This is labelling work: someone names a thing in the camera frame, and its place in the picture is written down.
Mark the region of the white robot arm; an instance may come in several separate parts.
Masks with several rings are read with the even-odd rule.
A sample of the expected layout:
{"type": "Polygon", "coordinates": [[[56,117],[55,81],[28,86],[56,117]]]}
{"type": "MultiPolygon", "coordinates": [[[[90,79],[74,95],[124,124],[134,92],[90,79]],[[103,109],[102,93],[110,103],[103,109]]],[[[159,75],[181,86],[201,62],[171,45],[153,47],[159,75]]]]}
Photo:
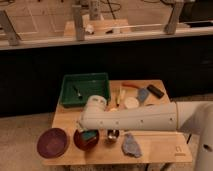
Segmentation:
{"type": "Polygon", "coordinates": [[[83,130],[178,131],[198,134],[194,171],[213,169],[213,101],[183,101],[106,111],[102,96],[90,96],[78,120],[83,130]]]}

